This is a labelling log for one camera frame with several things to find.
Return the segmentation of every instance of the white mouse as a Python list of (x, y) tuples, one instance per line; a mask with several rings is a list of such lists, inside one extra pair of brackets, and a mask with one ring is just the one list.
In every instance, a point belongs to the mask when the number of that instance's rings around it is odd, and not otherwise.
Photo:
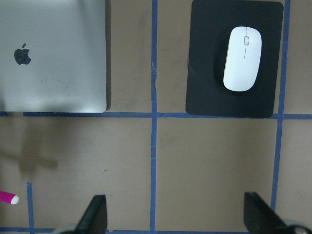
[(227, 89), (242, 92), (254, 85), (261, 47), (261, 35), (256, 29), (240, 26), (232, 30), (223, 76)]

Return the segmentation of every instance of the scroll wheel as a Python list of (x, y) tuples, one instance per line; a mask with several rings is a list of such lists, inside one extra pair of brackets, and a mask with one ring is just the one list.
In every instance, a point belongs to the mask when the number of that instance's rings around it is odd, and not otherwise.
[(249, 37), (245, 37), (244, 38), (244, 45), (248, 45), (249, 44)]

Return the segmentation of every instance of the magenta marker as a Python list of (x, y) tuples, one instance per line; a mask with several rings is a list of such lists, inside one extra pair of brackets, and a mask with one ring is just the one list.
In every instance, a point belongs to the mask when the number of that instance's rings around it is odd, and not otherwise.
[(15, 194), (7, 193), (0, 190), (0, 201), (15, 205), (19, 202), (19, 197)]

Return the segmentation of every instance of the metal screw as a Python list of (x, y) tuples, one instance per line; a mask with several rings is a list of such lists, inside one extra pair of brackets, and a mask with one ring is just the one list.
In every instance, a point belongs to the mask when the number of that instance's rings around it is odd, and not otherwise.
[(296, 234), (308, 234), (308, 231), (301, 227), (295, 227), (294, 232)]

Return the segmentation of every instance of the laptop lid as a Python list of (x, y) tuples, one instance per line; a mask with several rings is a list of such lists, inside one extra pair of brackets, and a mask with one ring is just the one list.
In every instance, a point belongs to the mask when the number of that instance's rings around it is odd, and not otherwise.
[(106, 110), (105, 0), (0, 0), (0, 111)]

